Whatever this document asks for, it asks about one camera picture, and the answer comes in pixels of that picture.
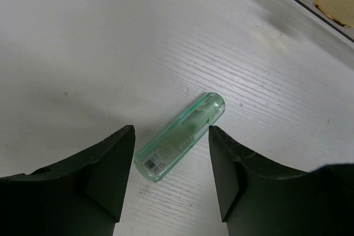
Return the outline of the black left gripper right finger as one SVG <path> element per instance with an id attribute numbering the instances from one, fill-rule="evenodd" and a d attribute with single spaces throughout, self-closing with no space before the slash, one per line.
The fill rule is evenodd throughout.
<path id="1" fill-rule="evenodd" d="M 220 127 L 209 149 L 229 235 L 352 235 L 353 165 L 297 170 L 251 150 Z"/>

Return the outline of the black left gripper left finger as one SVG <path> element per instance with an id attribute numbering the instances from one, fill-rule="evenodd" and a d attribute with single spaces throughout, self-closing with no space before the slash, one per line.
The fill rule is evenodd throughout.
<path id="1" fill-rule="evenodd" d="M 127 125 L 31 174 L 1 178 L 2 235 L 112 235 L 135 146 Z"/>

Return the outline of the green translucent plastic case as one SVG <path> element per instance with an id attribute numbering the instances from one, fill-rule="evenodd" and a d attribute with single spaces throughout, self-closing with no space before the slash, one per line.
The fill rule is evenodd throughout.
<path id="1" fill-rule="evenodd" d="M 225 109 L 225 100 L 218 93 L 203 93 L 134 155 L 133 162 L 138 172 L 149 181 L 162 180 Z"/>

